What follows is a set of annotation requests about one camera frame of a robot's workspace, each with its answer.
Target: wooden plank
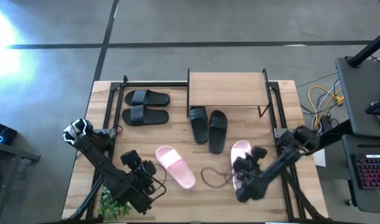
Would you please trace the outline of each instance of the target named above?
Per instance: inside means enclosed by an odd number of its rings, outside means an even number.
[[[280,81],[281,97],[284,104],[287,123],[290,128],[303,124],[302,111],[293,81]],[[125,88],[124,94],[140,88]],[[109,82],[96,82],[86,116],[95,128],[102,127],[106,102],[108,99]],[[184,87],[158,87],[153,91],[167,93],[171,97],[170,104],[165,108],[170,120],[167,124],[158,126],[130,127],[121,119],[119,125],[123,127],[116,142],[116,151],[113,164],[118,169],[128,171],[119,160],[119,157],[128,150],[135,149],[142,159],[157,162],[155,150],[163,145],[176,148],[186,160],[193,171],[197,184],[193,190],[184,190],[168,175],[166,180],[167,193],[152,204],[152,209],[146,215],[138,214],[132,210],[121,222],[279,222],[286,221],[284,198],[280,186],[280,180],[274,180],[266,193],[266,197],[258,201],[239,203],[231,184],[221,189],[211,189],[200,178],[203,167],[210,166],[225,172],[229,165],[229,152],[232,145],[241,139],[247,139],[252,145],[265,147],[269,153],[261,161],[262,168],[266,168],[276,159],[272,129],[268,114],[259,118],[257,108],[254,106],[211,106],[207,107],[210,114],[213,110],[221,110],[228,117],[228,133],[225,150],[220,155],[210,154],[208,144],[195,144],[190,123],[185,115],[187,91]],[[111,125],[116,107],[114,98],[111,113]],[[130,108],[122,104],[122,110]],[[279,120],[278,110],[275,108],[276,118]],[[323,215],[327,215],[325,201],[323,199],[317,170],[312,157],[304,157],[297,163],[299,181],[302,190],[311,203]],[[157,167],[155,178],[162,180],[164,172]],[[67,201],[63,211],[63,218],[69,217],[81,204],[90,190],[91,178],[94,168],[81,156],[76,162],[68,190]],[[224,182],[224,178],[214,173],[205,173],[205,178],[213,184]]]
[[[190,106],[266,106],[261,72],[190,72]]]

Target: wooden table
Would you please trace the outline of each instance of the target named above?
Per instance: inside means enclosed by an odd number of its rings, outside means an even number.
[[[295,82],[292,80],[278,81],[281,98],[284,105],[285,116],[289,128],[295,128],[304,123],[300,109]],[[110,82],[95,82],[91,93],[86,119],[93,123],[95,128],[101,128],[108,99]],[[124,89],[129,91],[143,88]],[[276,150],[272,137],[271,121],[268,115],[259,118],[257,107],[220,107],[207,108],[208,114],[213,110],[223,111],[228,118],[228,132],[225,149],[222,154],[209,153],[208,144],[198,145],[193,140],[191,125],[186,118],[186,87],[152,87],[153,91],[167,93],[171,97],[170,104],[165,108],[169,113],[169,122],[156,126],[130,127],[122,119],[119,125],[123,133],[117,137],[113,164],[118,169],[128,171],[121,164],[120,155],[128,150],[135,149],[142,159],[157,162],[155,150],[160,146],[172,146],[185,159],[194,173],[197,183],[193,190],[184,190],[168,175],[166,180],[167,193],[152,204],[152,209],[146,215],[138,214],[132,209],[120,222],[284,222],[287,213],[284,196],[279,178],[272,181],[262,200],[239,203],[236,200],[232,184],[220,189],[209,188],[201,179],[200,172],[204,167],[213,167],[226,172],[230,166],[230,150],[236,141],[246,139],[255,146],[265,147],[269,153],[261,161],[261,167],[266,168],[276,159]],[[110,117],[112,126],[117,97],[114,97],[113,109]],[[125,102],[122,110],[130,108]],[[279,118],[275,105],[276,118]],[[296,163],[300,187],[314,207],[327,217],[327,209],[322,195],[320,181],[313,157],[303,157]],[[163,180],[164,172],[157,167],[156,179]],[[79,157],[73,168],[72,178],[67,193],[67,200],[63,209],[62,218],[69,217],[82,203],[91,187],[94,168],[88,160]],[[224,182],[224,178],[212,172],[205,173],[205,178],[214,184]],[[292,194],[292,203],[295,213],[297,207]]]

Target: pink slide sandal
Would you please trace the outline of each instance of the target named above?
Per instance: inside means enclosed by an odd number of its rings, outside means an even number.
[[[246,153],[251,154],[252,146],[247,140],[240,140],[234,144],[231,148],[231,166],[233,167],[235,160],[238,157],[245,158]],[[241,181],[239,181],[235,176],[233,176],[234,189],[237,191],[241,187]]]
[[[184,159],[176,149],[170,146],[161,146],[155,152],[158,162],[167,170],[180,186],[190,189],[195,185],[195,177]]]

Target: rgb keyboard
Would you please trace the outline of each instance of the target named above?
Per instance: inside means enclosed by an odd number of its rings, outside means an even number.
[[[380,190],[380,155],[352,155],[360,189]]]

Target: green leaves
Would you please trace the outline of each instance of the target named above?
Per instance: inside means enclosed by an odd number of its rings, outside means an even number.
[[[118,217],[123,217],[129,214],[131,208],[130,203],[125,205],[118,204],[117,201],[112,198],[109,190],[106,187],[103,187],[98,214],[104,216],[104,220],[109,223],[117,222]]]

